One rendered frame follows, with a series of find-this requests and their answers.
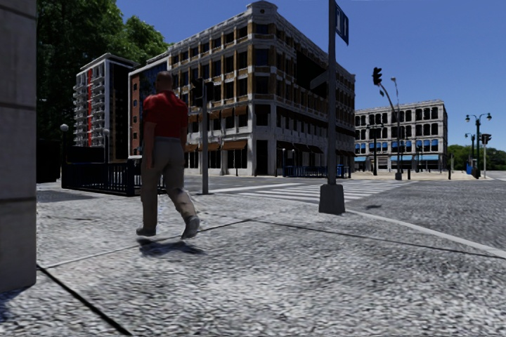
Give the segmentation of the red brick glass building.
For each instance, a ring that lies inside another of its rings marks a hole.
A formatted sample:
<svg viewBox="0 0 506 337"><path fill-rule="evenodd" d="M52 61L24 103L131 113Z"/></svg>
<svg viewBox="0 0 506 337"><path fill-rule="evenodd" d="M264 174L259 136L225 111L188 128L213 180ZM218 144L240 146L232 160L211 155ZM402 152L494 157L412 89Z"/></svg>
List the red brick glass building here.
<svg viewBox="0 0 506 337"><path fill-rule="evenodd" d="M168 68L168 60L152 59L150 62L129 73L129 158L139 158L143 146L143 102L155 94L157 74Z"/></svg>

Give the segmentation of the grey street lamp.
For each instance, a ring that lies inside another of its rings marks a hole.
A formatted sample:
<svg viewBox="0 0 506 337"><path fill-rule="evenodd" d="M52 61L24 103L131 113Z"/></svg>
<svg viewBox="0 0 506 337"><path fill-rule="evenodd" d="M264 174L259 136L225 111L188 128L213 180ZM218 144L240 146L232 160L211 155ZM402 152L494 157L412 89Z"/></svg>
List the grey street lamp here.
<svg viewBox="0 0 506 337"><path fill-rule="evenodd" d="M474 119L475 119L475 125L476 125L476 170L475 170L474 177L476 179L479 179L481 176L479 150L480 150L480 142L481 142L480 125L481 125L482 116L485 116L488 121L490 121L492 119L491 114L489 112L480 114L479 116L476 116L475 114L467 114L465 117L466 122L470 122L471 117L474 117Z"/></svg>

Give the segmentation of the pale stone corner building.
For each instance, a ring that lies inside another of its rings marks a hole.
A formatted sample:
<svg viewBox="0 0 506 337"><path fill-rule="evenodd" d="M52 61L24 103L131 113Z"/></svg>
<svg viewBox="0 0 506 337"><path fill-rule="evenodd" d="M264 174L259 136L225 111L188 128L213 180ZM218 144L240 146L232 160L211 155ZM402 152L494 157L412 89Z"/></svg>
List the pale stone corner building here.
<svg viewBox="0 0 506 337"><path fill-rule="evenodd" d="M335 140L328 135L327 84L311 82L328 56L267 1L172 46L156 59L190 106L186 171L199 173L207 139L214 175L276 176L288 166L322 167L329 146L350 168L355 77L336 68Z"/></svg>

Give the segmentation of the white balcony tower building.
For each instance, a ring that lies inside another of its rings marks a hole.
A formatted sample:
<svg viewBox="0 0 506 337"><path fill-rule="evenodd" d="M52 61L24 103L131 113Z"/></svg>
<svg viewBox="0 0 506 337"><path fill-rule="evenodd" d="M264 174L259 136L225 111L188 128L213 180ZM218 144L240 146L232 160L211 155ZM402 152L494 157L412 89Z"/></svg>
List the white balcony tower building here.
<svg viewBox="0 0 506 337"><path fill-rule="evenodd" d="M104 147L108 130L108 159L128 159L129 73L137 66L133 60L105 53L80 68L73 87L76 146Z"/></svg>

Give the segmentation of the dark stairway railing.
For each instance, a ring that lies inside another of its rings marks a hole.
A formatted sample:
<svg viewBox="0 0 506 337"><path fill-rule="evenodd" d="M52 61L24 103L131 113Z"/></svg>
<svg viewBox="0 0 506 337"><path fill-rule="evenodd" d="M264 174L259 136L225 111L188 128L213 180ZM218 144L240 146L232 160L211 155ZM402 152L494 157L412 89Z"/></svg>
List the dark stairway railing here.
<svg viewBox="0 0 506 337"><path fill-rule="evenodd" d="M291 178L326 178L326 166L290 166L284 160L282 176ZM336 178L351 178L349 166L338 164L335 171Z"/></svg>
<svg viewBox="0 0 506 337"><path fill-rule="evenodd" d="M82 161L87 147L67 147L67 125L60 126L63 132L61 157L61 187L71 190L115 194L135 197L140 194L141 160L128 159L125 162L111 162L108 138L110 131L103 130L103 159Z"/></svg>

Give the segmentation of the person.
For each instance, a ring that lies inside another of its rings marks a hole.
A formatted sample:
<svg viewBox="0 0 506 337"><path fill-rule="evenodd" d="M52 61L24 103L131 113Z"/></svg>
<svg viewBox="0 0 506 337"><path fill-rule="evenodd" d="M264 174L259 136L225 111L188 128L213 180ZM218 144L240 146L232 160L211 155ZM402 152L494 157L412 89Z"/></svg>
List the person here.
<svg viewBox="0 0 506 337"><path fill-rule="evenodd" d="M168 71L157 74L156 94L143 102L143 154L141 162L141 202L143 226L136 233L154 236L157 227L157 186L160 178L186 227L182 239L196 236L200 226L194 204L184 189L188 107L173 90Z"/></svg>

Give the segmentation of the white building with blue awnings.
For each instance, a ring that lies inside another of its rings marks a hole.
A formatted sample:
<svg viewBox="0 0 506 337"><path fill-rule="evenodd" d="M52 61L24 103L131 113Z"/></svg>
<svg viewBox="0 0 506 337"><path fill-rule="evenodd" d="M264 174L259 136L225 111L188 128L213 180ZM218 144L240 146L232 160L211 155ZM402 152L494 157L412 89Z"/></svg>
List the white building with blue awnings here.
<svg viewBox="0 0 506 337"><path fill-rule="evenodd" d="M448 115L442 100L427 100L357 110L355 168L373 170L373 133L368 124L384 124L377 134L377 170L442 171L448 155Z"/></svg>

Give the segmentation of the sign on a post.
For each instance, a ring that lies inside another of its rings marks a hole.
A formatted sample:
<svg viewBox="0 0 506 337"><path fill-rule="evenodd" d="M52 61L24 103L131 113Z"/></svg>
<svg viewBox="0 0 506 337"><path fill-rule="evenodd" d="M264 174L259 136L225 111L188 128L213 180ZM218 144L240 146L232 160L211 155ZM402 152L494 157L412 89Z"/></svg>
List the sign on a post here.
<svg viewBox="0 0 506 337"><path fill-rule="evenodd" d="M336 164L336 1L328 0L328 68L321 75L311 80L310 87L320 85L320 81L327 80L328 98L328 138L327 138L327 182L320 187L319 212L341 215L345 212L344 188L337 184Z"/></svg>

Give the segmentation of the grey stone building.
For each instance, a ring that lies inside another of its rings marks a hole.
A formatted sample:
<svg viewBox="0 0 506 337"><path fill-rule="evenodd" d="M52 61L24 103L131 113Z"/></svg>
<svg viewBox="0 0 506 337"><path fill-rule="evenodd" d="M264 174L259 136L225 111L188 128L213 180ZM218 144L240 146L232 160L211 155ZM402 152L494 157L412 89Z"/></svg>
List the grey stone building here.
<svg viewBox="0 0 506 337"><path fill-rule="evenodd" d="M36 281L37 0L0 0L0 293Z"/></svg>

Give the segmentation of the trees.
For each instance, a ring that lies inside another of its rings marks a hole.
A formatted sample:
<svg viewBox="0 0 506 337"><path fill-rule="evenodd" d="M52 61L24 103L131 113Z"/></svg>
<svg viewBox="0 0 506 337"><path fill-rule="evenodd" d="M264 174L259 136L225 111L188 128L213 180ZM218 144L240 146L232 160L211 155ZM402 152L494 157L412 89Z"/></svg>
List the trees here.
<svg viewBox="0 0 506 337"><path fill-rule="evenodd" d="M454 169L465 171L467 160L472 152L470 145L449 145L448 152L453 154ZM506 152L488 147L486 150L486 169L488 171L506 171Z"/></svg>
<svg viewBox="0 0 506 337"><path fill-rule="evenodd" d="M104 53L144 63L169 46L138 16L125 19L117 0L37 0L37 138L58 140L72 123L83 65Z"/></svg>

